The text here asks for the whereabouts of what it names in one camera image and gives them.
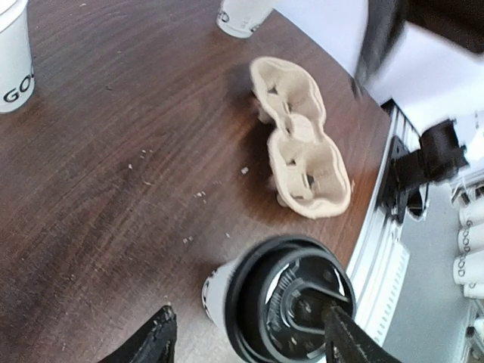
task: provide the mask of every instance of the cup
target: cup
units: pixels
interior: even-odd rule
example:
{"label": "cup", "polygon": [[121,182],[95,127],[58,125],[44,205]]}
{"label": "cup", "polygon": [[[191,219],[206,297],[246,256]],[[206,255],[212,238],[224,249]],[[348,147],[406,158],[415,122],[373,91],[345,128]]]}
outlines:
{"label": "cup", "polygon": [[217,25],[237,38],[249,38],[274,10],[278,0],[223,0]]}
{"label": "cup", "polygon": [[28,0],[0,4],[0,113],[26,103],[35,86],[27,27]]}
{"label": "cup", "polygon": [[470,299],[484,299],[484,284],[465,284],[464,296]]}
{"label": "cup", "polygon": [[456,284],[484,284],[484,250],[460,255],[454,261]]}
{"label": "cup", "polygon": [[459,211],[459,219],[463,227],[472,227],[484,223],[484,197],[473,201]]}
{"label": "cup", "polygon": [[461,253],[484,250],[484,225],[475,225],[459,231],[458,246]]}
{"label": "cup", "polygon": [[208,317],[244,361],[316,363],[324,317],[355,316],[355,293],[336,257],[303,236],[272,237],[212,272],[202,290]]}

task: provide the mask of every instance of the wooden table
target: wooden table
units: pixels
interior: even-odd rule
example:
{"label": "wooden table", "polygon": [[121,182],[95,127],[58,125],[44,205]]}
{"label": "wooden table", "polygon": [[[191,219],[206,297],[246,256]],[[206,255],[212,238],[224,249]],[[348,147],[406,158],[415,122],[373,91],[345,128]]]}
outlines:
{"label": "wooden table", "polygon": [[[36,92],[0,116],[0,362],[97,361],[168,302],[177,361],[236,361],[203,280],[273,234],[316,237],[346,265],[388,119],[280,14],[244,41],[215,25],[217,0],[83,1],[31,1]],[[320,85],[355,183],[342,216],[304,219],[269,190],[271,127],[249,97],[261,55]]]}

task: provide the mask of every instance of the black plastic lid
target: black plastic lid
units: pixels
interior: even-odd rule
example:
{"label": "black plastic lid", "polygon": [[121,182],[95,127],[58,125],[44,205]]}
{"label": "black plastic lid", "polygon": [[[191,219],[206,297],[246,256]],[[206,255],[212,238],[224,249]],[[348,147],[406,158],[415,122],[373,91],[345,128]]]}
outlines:
{"label": "black plastic lid", "polygon": [[243,258],[227,292],[232,346],[251,362],[317,362],[324,357],[324,313],[354,317],[355,294],[342,266],[316,240],[273,237]]}

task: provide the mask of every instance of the gray surface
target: gray surface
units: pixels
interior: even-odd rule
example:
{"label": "gray surface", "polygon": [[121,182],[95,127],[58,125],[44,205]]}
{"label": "gray surface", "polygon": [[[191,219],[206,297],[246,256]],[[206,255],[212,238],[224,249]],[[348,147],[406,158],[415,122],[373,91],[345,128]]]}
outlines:
{"label": "gray surface", "polygon": [[402,243],[410,250],[410,262],[383,344],[404,363],[455,363],[462,350],[470,301],[452,277],[459,222],[450,192],[448,185],[431,187],[426,221],[405,217]]}

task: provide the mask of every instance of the beige pulp tray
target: beige pulp tray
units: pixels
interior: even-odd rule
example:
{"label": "beige pulp tray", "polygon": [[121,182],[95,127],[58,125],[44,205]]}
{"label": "beige pulp tray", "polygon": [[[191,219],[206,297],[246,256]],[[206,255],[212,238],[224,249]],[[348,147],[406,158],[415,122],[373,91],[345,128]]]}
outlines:
{"label": "beige pulp tray", "polygon": [[297,64],[273,57],[255,59],[250,73],[259,119],[276,125],[268,152],[279,203],[312,219],[343,213],[351,186],[338,147],[324,133],[316,81]]}

